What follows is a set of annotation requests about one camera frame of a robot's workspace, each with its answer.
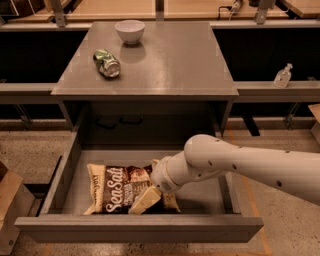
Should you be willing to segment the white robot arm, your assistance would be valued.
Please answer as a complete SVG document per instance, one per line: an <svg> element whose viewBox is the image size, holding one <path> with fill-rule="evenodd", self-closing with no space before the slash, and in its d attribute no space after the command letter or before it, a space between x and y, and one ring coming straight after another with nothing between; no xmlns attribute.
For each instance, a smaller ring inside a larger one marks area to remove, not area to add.
<svg viewBox="0 0 320 256"><path fill-rule="evenodd" d="M152 185L134 199L129 212L140 215L162 195L226 172L240 174L314 204L320 203L319 153L241 147L200 134L188 139L181 152L153 165Z"/></svg>

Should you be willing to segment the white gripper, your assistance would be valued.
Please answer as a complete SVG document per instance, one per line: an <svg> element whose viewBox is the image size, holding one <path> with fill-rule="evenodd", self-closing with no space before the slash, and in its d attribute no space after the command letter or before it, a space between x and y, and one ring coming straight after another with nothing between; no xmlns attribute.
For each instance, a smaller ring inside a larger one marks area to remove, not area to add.
<svg viewBox="0 0 320 256"><path fill-rule="evenodd" d="M139 194L129 209L129 214L140 215L161 199L161 192L172 193L181 188L181 186L177 185L169 176L167 169L169 159L169 156L166 156L161 160L152 159L152 172L150 179L154 186L144 189Z"/></svg>

